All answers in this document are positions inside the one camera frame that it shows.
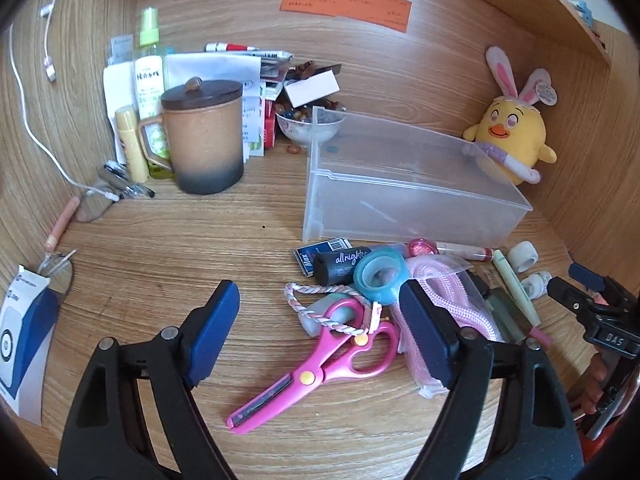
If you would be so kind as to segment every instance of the plastic bag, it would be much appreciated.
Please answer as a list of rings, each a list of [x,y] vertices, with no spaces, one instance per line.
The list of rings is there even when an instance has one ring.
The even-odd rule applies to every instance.
[[[444,254],[425,254],[407,259],[406,265],[412,278],[418,280],[433,304],[446,308],[459,326],[471,326],[492,341],[502,340],[482,296],[465,272],[471,268],[466,260]],[[400,312],[400,304],[393,304],[391,311],[402,332],[400,346],[404,350],[409,372],[420,386],[419,393],[431,399],[437,394],[448,392],[442,383],[429,373]]]

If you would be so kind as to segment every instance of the plush chick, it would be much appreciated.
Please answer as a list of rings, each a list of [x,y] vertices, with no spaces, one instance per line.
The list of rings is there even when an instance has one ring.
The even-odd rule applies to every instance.
[[[493,144],[529,168],[539,159],[549,164],[558,160],[556,152],[545,144],[545,122],[540,112],[508,97],[494,99],[480,123],[467,128],[462,136],[465,140]],[[522,183],[521,177],[504,166],[501,168],[514,184]]]
[[[518,94],[507,55],[492,46],[486,60],[502,95],[494,99],[479,124],[464,131],[463,139],[478,142],[514,184],[524,180],[536,184],[540,174],[533,169],[535,163],[557,160],[556,152],[545,144],[545,123],[533,106],[540,100],[548,105],[556,103],[551,77],[542,68],[534,70]]]

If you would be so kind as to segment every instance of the teal tape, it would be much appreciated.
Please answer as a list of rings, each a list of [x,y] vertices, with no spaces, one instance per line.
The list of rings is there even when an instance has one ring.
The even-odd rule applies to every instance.
[[[366,254],[353,273],[355,288],[368,300],[393,304],[400,287],[410,279],[402,254],[393,249],[376,249]]]

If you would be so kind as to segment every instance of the small bowl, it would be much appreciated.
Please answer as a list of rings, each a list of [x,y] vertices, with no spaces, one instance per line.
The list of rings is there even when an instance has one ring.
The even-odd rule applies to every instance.
[[[338,133],[340,123],[344,121],[344,119],[340,119],[335,123],[313,124],[294,121],[278,114],[276,114],[276,117],[282,133],[302,148],[308,148],[309,144],[311,144],[311,139],[314,137],[318,139],[319,144],[327,142]]]

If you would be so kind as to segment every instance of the green spray cap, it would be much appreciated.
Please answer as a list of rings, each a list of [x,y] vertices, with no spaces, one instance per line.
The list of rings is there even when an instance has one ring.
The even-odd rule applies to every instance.
[[[160,41],[158,29],[158,9],[147,7],[142,11],[140,23],[140,46],[156,44]]]

